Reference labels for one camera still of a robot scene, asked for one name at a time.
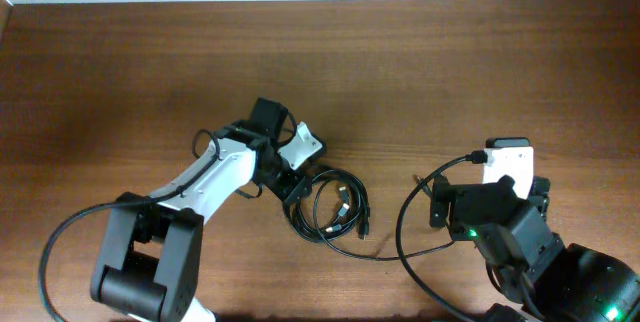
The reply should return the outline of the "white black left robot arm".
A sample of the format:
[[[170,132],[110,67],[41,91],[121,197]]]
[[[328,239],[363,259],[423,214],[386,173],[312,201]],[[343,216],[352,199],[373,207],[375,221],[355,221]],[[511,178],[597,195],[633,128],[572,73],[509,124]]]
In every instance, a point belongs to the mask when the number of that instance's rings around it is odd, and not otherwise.
[[[178,177],[146,196],[121,195],[111,210],[90,283],[91,298],[139,321],[213,321],[196,298],[205,224],[253,182],[283,203],[307,194],[303,165],[326,144],[300,122],[280,134],[291,114],[257,99],[246,120],[209,133],[206,150]]]

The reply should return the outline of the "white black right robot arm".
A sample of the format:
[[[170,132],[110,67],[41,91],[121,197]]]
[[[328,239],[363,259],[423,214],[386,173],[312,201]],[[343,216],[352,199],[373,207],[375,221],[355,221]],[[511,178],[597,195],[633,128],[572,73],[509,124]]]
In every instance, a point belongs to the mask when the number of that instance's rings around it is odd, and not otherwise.
[[[486,184],[435,178],[430,223],[471,241],[494,287],[546,321],[636,321],[639,275],[621,260],[572,243],[547,223],[549,179],[534,177],[522,197],[508,175]]]

